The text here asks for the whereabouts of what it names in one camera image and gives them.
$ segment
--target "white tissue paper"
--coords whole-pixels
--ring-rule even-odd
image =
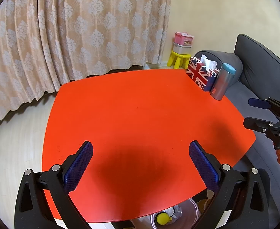
[[[217,62],[216,61],[211,61],[207,59],[207,56],[202,55],[200,58],[200,62],[202,62],[207,68],[207,72],[210,73],[209,69],[211,70],[215,70],[216,66],[217,66]]]

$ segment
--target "yellow bottle cap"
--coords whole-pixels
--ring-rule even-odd
[[[170,221],[169,215],[165,212],[158,214],[156,220],[157,223],[162,226],[166,225]]]

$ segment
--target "blue gripper pad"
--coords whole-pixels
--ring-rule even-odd
[[[256,98],[249,98],[248,104],[251,107],[258,107],[258,108],[263,108],[263,109],[271,108],[271,105],[268,101],[260,100],[260,99],[256,99]]]
[[[207,189],[217,193],[220,177],[196,141],[191,142],[189,154]]]
[[[64,175],[64,190],[67,194],[76,189],[92,158],[92,155],[92,144],[87,142]]]

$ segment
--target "union jack tissue box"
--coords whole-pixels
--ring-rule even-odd
[[[198,58],[191,57],[187,74],[203,91],[212,89],[218,73],[218,69],[208,68],[207,70],[207,67]]]

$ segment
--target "yellow plastic stool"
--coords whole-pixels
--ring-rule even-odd
[[[179,67],[182,67],[183,62],[185,60],[185,69],[188,68],[189,61],[190,61],[191,55],[190,54],[178,54],[172,51],[169,60],[167,62],[167,66],[170,67],[174,65],[174,69],[179,69]]]

